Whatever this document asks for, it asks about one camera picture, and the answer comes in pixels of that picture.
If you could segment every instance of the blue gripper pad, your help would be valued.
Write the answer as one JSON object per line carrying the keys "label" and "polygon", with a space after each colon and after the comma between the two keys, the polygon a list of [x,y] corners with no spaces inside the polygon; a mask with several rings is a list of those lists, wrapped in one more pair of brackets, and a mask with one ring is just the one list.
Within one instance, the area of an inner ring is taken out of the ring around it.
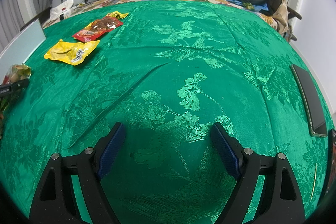
{"label": "blue gripper pad", "polygon": [[99,180],[102,180],[103,177],[110,172],[112,164],[125,140],[125,137],[125,126],[120,124],[113,137],[107,144],[104,152],[100,156],[99,169],[96,173]]}
{"label": "blue gripper pad", "polygon": [[241,177],[241,173],[239,171],[239,160],[215,124],[212,126],[210,136],[227,173],[234,177],[235,180],[239,180]]}

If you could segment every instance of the plastic bag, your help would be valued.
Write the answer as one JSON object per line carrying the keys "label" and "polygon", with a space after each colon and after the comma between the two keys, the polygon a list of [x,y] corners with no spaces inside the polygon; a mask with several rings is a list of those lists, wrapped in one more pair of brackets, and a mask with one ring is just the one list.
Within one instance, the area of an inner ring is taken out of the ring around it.
{"label": "plastic bag", "polygon": [[99,44],[100,40],[88,43],[69,43],[60,39],[55,46],[44,55],[45,59],[58,60],[76,66],[82,63]]}
{"label": "plastic bag", "polygon": [[114,11],[112,13],[108,13],[106,16],[107,17],[115,17],[116,19],[124,19],[125,17],[128,16],[129,13],[122,14],[118,11]]}
{"label": "plastic bag", "polygon": [[74,4],[74,0],[66,0],[60,5],[51,8],[50,10],[50,20],[59,19],[60,15],[63,14],[64,19],[71,16],[71,7]]}
{"label": "plastic bag", "polygon": [[[2,81],[2,85],[11,84],[23,79],[29,79],[31,74],[32,74],[31,68],[26,66],[25,64],[13,65],[9,68],[8,72],[6,73],[5,78]],[[21,90],[17,90],[15,93],[11,95],[0,97],[0,140],[2,139],[3,124],[5,119],[3,112],[10,104],[12,104],[19,97],[20,92]]]}
{"label": "plastic bag", "polygon": [[115,17],[105,16],[102,19],[97,19],[94,22],[91,22],[84,29],[75,33],[72,37],[82,42],[89,42],[96,40],[104,33],[110,32],[121,25],[123,25],[123,23]]}

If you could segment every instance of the green satin bedspread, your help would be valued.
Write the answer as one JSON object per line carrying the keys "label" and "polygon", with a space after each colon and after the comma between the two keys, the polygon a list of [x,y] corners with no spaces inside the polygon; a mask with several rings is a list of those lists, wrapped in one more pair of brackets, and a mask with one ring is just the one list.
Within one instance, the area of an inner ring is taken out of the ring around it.
{"label": "green satin bedspread", "polygon": [[[74,42],[75,32],[115,10],[130,14],[83,64],[43,58],[59,39]],[[307,67],[253,13],[201,1],[141,1],[71,17],[45,34],[27,61],[31,82],[8,113],[0,148],[1,182],[25,215],[50,155],[80,153],[115,122],[125,123],[127,137],[101,183],[122,224],[216,220],[236,182],[211,145],[214,122],[259,154],[285,153],[306,215],[315,209],[327,138],[310,137],[290,70],[292,63]],[[262,185],[259,177],[245,221],[254,216]]]}

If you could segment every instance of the black phone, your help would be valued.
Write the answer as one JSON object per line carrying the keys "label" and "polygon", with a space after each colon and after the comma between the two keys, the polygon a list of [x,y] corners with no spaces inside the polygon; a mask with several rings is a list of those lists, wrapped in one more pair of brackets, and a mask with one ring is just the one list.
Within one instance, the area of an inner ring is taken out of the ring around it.
{"label": "black phone", "polygon": [[292,64],[295,80],[299,87],[307,114],[309,132],[312,137],[327,137],[327,125],[316,87],[308,71]]}

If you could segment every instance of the floral patterned cloth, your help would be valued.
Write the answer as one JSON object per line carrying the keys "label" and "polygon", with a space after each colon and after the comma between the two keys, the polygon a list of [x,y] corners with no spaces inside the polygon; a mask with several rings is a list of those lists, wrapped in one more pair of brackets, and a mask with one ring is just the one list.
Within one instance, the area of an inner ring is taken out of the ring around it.
{"label": "floral patterned cloth", "polygon": [[[215,222],[236,182],[211,145],[214,122],[259,154],[285,153],[306,215],[312,213],[328,140],[310,136],[290,69],[307,67],[256,14],[211,1],[133,0],[44,30],[47,39],[26,62],[30,85],[7,115],[0,148],[0,180],[25,215],[51,154],[77,154],[115,122],[125,124],[126,140],[101,183],[121,223]],[[75,41],[77,30],[115,10],[130,14],[84,63],[43,58],[56,41]],[[82,218],[90,222],[74,178]],[[245,221],[255,214],[263,179]]]}
{"label": "floral patterned cloth", "polygon": [[[86,3],[85,5],[77,5],[75,7],[72,8],[72,15],[71,16],[75,16],[75,15],[79,15],[88,11],[92,11],[95,9],[99,9],[102,7],[107,7],[107,6],[111,6],[111,5],[115,5],[115,4],[121,4],[121,3],[128,3],[128,2],[135,2],[135,1],[153,1],[153,0],[97,0],[95,2],[92,3]],[[205,3],[213,3],[213,4],[221,4],[221,5],[225,5],[225,6],[229,6],[229,7],[235,7],[237,9],[244,9],[244,7],[236,5],[234,3],[230,3],[226,0],[181,0],[181,1],[196,1],[196,2],[205,2]],[[269,16],[265,16],[262,13],[257,13],[257,12],[253,12],[250,11],[252,13],[254,13],[255,15],[257,15],[258,17],[260,17],[263,21],[265,21],[268,25],[270,25],[274,30],[278,31],[278,22],[276,20],[274,20],[272,17]],[[51,25],[60,22],[59,19],[56,20],[47,20],[43,25],[42,28],[47,28],[50,27]]]}

